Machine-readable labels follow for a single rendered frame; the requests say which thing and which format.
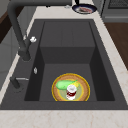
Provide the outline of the red and white can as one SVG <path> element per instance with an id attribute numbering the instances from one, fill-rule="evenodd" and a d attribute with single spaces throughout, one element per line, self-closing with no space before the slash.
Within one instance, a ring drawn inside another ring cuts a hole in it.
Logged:
<path id="1" fill-rule="evenodd" d="M 69 85 L 67 87 L 66 97 L 68 100 L 74 100 L 76 95 L 77 88 L 74 85 Z"/>

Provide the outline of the green oval vegetable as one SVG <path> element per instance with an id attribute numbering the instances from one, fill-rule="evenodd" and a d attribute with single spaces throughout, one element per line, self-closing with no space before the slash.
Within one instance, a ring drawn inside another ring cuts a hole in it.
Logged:
<path id="1" fill-rule="evenodd" d="M 56 83 L 56 87 L 59 90 L 66 90 L 67 87 L 71 84 L 75 83 L 75 81 L 71 81 L 71 80 L 60 80 Z"/>

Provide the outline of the dark blue-rimmed plate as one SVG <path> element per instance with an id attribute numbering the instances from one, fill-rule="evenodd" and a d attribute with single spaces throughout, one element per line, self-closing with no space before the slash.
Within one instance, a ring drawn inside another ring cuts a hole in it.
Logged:
<path id="1" fill-rule="evenodd" d="M 72 7 L 72 10 L 73 10 L 74 12 L 76 12 L 76 13 L 79 13 L 79 12 L 76 11 L 77 8 L 88 8 L 88 9 L 91 9 L 91 10 L 93 11 L 92 13 L 94 13 L 94 12 L 97 10 L 97 8 L 96 8 L 94 5 L 91 5 L 91 4 L 79 4 L 79 5 L 74 5 L 74 6 Z"/>

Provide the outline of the pinkish food on plate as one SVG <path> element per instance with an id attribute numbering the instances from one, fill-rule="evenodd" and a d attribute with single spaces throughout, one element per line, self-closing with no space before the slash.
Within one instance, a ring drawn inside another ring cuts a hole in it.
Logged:
<path id="1" fill-rule="evenodd" d="M 91 9 L 88 9 L 88 8 L 77 8 L 76 11 L 79 13 L 92 13 L 93 12 Z"/>

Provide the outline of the yellow-rimmed brown plate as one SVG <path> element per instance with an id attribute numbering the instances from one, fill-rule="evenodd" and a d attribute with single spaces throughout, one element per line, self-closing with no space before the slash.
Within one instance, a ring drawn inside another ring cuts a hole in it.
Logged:
<path id="1" fill-rule="evenodd" d="M 77 88 L 75 99 L 68 100 L 66 97 L 66 90 L 59 90 L 56 83 L 60 80 L 71 80 L 75 83 L 71 84 Z M 88 82 L 80 75 L 74 73 L 62 74 L 55 79 L 51 87 L 52 96 L 56 101 L 87 101 L 90 97 L 90 86 Z"/>

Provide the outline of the dark grey tap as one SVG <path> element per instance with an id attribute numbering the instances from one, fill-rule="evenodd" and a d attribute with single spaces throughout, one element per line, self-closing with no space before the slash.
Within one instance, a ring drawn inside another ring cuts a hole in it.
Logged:
<path id="1" fill-rule="evenodd" d="M 29 61 L 31 59 L 29 53 L 29 47 L 31 41 L 29 38 L 23 39 L 23 35 L 20 29 L 20 25 L 17 20 L 15 10 L 20 6 L 66 6 L 72 5 L 72 0 L 11 0 L 7 6 L 7 12 L 14 29 L 17 41 L 19 43 L 18 55 L 23 61 Z"/>

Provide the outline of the dark grey sink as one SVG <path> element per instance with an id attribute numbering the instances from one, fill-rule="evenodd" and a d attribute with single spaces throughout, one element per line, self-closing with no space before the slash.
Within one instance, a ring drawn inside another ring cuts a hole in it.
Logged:
<path id="1" fill-rule="evenodd" d="M 91 19 L 37 19 L 30 35 L 31 59 L 19 60 L 2 99 L 3 110 L 128 110 L 117 78 Z M 57 101 L 60 79 L 90 86 L 89 99 Z"/>

